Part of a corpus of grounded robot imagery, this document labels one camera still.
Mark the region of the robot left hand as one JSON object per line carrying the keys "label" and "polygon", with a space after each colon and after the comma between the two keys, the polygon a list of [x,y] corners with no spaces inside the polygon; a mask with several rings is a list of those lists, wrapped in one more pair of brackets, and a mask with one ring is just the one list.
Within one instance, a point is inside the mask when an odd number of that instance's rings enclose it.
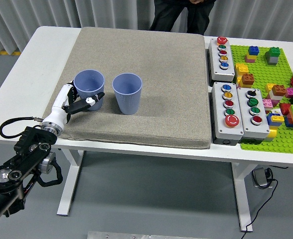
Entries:
{"label": "robot left hand", "polygon": [[72,83],[65,84],[54,101],[51,113],[42,121],[41,128],[51,127],[63,131],[70,119],[70,115],[87,110],[99,103],[105,93],[94,93],[78,101],[75,101],[77,98],[76,95],[77,90],[74,85]]}

